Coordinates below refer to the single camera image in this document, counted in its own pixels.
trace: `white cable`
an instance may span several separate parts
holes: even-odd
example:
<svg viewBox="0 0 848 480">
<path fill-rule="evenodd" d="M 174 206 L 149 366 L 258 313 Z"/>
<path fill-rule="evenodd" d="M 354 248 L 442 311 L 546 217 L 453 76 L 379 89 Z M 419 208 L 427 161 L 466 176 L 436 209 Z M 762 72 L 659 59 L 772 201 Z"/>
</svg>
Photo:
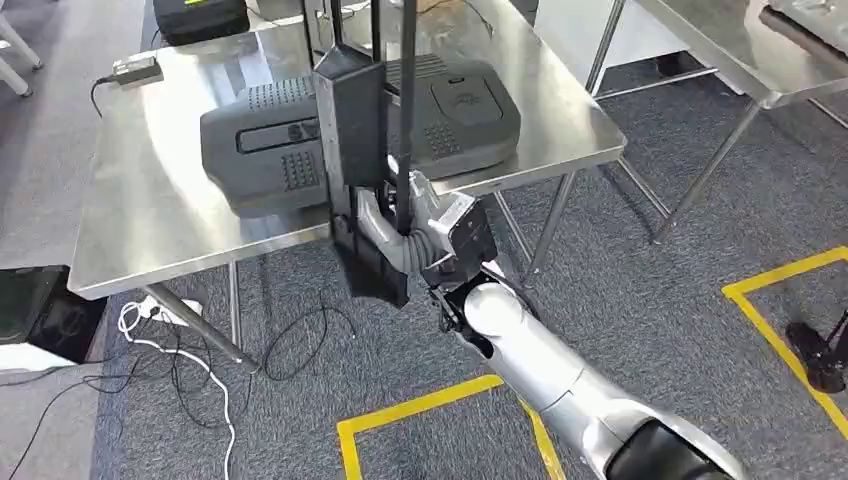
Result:
<svg viewBox="0 0 848 480">
<path fill-rule="evenodd" d="M 132 338 L 130 336 L 130 332 L 138 326 L 139 322 L 141 322 L 142 319 L 138 307 L 139 304 L 137 302 L 128 302 L 121 308 L 121 315 L 118 317 L 118 330 L 124 334 L 124 338 L 126 338 L 128 342 L 137 343 L 140 345 L 148 345 L 155 348 L 156 350 L 159 350 L 162 353 L 167 353 L 170 355 L 182 355 L 194 361 L 194 363 L 200 365 L 201 367 L 203 367 L 204 370 L 209 373 L 209 378 L 211 378 L 212 381 L 215 382 L 215 384 L 218 385 L 224 392 L 224 420 L 227 423 L 227 427 L 229 427 L 230 429 L 230 444 L 227 445 L 227 453 L 224 455 L 224 480 L 230 480 L 230 454 L 233 451 L 233 444 L 236 443 L 236 429 L 235 427 L 233 427 L 233 422 L 230 421 L 230 392 L 229 390 L 227 390 L 227 386 L 224 385 L 224 383 L 218 379 L 218 377 L 215 375 L 215 372 L 213 372 L 212 369 L 209 368 L 209 365 L 207 365 L 199 357 L 189 352 L 186 352 L 185 350 L 180 350 L 178 348 L 162 348 L 161 345 L 150 340 Z M 136 312 L 135 320 L 132 322 L 132 324 L 130 324 L 130 326 L 127 326 L 125 317 L 127 313 L 132 310 L 135 310 Z"/>
</svg>

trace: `yellow floor tape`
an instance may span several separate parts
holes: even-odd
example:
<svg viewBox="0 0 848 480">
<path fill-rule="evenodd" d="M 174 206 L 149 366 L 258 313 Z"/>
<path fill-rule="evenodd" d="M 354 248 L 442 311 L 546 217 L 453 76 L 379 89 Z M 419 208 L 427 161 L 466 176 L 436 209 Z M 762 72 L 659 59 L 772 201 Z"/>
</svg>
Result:
<svg viewBox="0 0 848 480">
<path fill-rule="evenodd" d="M 771 325 L 769 325 L 766 319 L 757 312 L 754 305 L 745 298 L 746 293 L 750 293 L 754 290 L 786 280 L 789 277 L 808 272 L 810 270 L 815 270 L 816 268 L 823 267 L 840 260 L 848 261 L 848 247 L 840 246 L 833 250 L 829 250 L 803 260 L 798 260 L 797 262 L 755 275 L 746 280 L 742 280 L 741 282 L 727 285 L 722 288 L 721 291 L 729 299 L 736 302 L 736 305 L 739 306 L 742 313 L 748 317 L 748 320 L 754 324 L 757 331 L 760 332 L 766 341 L 769 342 L 774 351 L 777 352 L 780 358 L 782 358 L 786 365 L 789 366 L 795 376 L 798 377 L 798 380 L 800 380 L 807 391 L 810 392 L 813 399 L 821 405 L 825 413 L 827 413 L 830 417 L 830 420 L 842 433 L 842 436 L 848 439 L 848 419 L 845 418 L 845 415 L 830 396 L 821 393 L 810 386 L 810 383 L 807 381 L 807 373 L 804 370 L 804 366 L 801 364 L 801 361 L 798 360 L 798 357 L 792 353 L 792 350 L 789 349 L 786 343 L 784 343 L 774 329 L 771 328 Z"/>
<path fill-rule="evenodd" d="M 339 432 L 342 462 L 344 463 L 347 480 L 360 480 L 362 478 L 362 470 L 359 466 L 359 454 L 356 452 L 356 441 L 354 440 L 354 435 L 357 433 L 396 422 L 421 412 L 426 412 L 427 410 L 491 390 L 499 385 L 503 385 L 503 380 L 497 375 L 483 375 L 422 397 L 377 410 L 376 412 L 338 422 L 336 429 Z M 553 480 L 565 480 L 565 472 L 562 469 L 553 442 L 551 442 L 551 438 L 542 424 L 542 419 L 523 401 L 521 405 L 530 417 L 533 425 L 533 434 L 536 437 L 536 446 L 542 456 L 542 461 L 545 464 L 548 475 Z"/>
</svg>

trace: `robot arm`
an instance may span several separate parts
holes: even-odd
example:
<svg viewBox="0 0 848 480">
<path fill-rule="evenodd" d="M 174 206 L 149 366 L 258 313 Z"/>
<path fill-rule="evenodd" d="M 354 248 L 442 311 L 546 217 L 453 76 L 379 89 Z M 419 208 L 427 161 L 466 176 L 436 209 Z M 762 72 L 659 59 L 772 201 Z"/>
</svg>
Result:
<svg viewBox="0 0 848 480">
<path fill-rule="evenodd" d="M 442 329 L 474 349 L 600 479 L 747 479 L 708 435 L 628 395 L 542 325 L 520 289 L 498 273 L 477 199 L 440 197 L 423 174 L 410 172 L 416 2 L 403 5 L 397 161 L 386 155 L 380 49 L 368 56 L 345 45 L 340 1 L 330 7 L 335 44 L 313 78 L 330 230 L 353 295 L 400 307 L 407 275 L 422 275 L 440 305 Z M 372 25 L 380 25 L 379 8 L 372 4 Z M 372 33 L 372 45 L 380 45 L 379 29 Z"/>
<path fill-rule="evenodd" d="M 453 193 L 440 201 L 419 172 L 411 173 L 410 184 L 410 236 L 377 218 L 367 195 L 359 202 L 362 230 L 396 269 L 423 273 L 441 306 L 443 330 L 476 351 L 598 478 L 747 478 L 707 434 L 624 392 L 545 328 L 490 261 L 494 241 L 473 197 Z M 425 259 L 438 260 L 424 265 Z"/>
</svg>

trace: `power adapter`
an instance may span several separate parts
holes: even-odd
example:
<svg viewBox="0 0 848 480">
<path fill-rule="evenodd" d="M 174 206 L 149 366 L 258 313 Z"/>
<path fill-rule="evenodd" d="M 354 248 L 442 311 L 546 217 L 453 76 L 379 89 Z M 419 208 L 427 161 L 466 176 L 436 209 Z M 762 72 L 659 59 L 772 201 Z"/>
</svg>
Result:
<svg viewBox="0 0 848 480">
<path fill-rule="evenodd" d="M 156 59 L 156 53 L 142 52 L 112 64 L 112 76 L 109 79 L 127 85 L 159 75 L 162 75 L 162 67 Z"/>
</svg>

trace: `metal table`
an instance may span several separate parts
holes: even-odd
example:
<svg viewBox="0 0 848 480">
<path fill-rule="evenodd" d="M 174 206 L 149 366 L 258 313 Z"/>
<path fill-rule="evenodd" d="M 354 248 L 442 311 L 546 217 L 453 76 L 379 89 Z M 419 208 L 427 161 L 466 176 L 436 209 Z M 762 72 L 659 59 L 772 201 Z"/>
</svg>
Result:
<svg viewBox="0 0 848 480">
<path fill-rule="evenodd" d="M 625 1 L 615 0 L 613 4 L 593 63 L 589 91 L 594 91 Z M 707 180 L 761 110 L 809 100 L 835 122 L 848 128 L 845 120 L 814 98 L 848 89 L 848 60 L 810 34 L 794 28 L 781 16 L 764 10 L 767 0 L 637 1 L 712 67 L 596 98 L 612 98 L 713 73 L 723 75 L 751 98 L 737 125 L 672 211 L 622 158 L 620 163 L 625 171 L 664 218 L 653 238 L 655 243 L 665 239 L 681 214 L 697 200 Z"/>
<path fill-rule="evenodd" d="M 493 27 L 492 38 L 479 41 L 476 29 L 457 23 L 439 44 L 497 69 L 522 115 L 518 155 L 435 182 L 437 191 L 495 193 L 618 159 L 626 143 L 622 133 L 509 0 L 475 3 Z M 420 18 L 425 40 L 432 31 L 428 22 L 437 20 Z M 276 23 L 281 26 L 159 50 L 162 81 L 111 91 L 68 281 L 72 291 L 90 299 L 143 288 L 251 371 L 258 366 L 237 345 L 236 261 L 326 237 L 327 210 L 236 217 L 201 166 L 199 118 L 233 102 L 246 86 L 310 72 L 300 19 Z M 424 48 L 427 42 L 420 43 Z M 554 227 L 561 213 L 552 210 Z M 235 342 L 160 283 L 223 264 L 230 265 Z"/>
</svg>

